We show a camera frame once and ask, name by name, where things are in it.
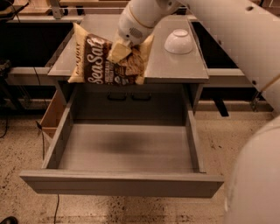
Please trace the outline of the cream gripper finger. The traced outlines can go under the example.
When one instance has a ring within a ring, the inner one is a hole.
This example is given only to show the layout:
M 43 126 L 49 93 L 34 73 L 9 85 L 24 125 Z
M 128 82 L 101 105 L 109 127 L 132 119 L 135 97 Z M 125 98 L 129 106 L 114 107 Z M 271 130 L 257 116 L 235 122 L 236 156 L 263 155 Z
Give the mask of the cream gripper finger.
M 118 39 L 108 44 L 107 60 L 112 63 L 119 63 L 131 53 L 131 42 L 129 40 Z

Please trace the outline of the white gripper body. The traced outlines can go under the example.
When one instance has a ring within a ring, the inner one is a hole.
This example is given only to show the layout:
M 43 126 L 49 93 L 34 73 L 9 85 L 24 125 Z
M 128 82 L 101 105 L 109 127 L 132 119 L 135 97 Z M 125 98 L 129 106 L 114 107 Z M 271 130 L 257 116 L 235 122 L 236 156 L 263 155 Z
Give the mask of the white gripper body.
M 179 6 L 177 0 L 130 0 L 119 18 L 114 42 L 124 46 L 140 45 L 160 20 Z

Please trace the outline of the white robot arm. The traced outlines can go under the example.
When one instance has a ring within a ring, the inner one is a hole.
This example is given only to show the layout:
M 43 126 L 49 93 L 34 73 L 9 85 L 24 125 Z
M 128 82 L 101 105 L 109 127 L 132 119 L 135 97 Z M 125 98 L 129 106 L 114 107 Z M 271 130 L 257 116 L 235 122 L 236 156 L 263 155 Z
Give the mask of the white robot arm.
M 244 83 L 227 85 L 248 104 L 280 109 L 280 19 L 251 0 L 129 0 L 108 56 L 120 61 L 156 25 L 185 6 L 235 63 Z M 224 200 L 224 224 L 280 224 L 280 121 L 274 118 L 243 145 Z

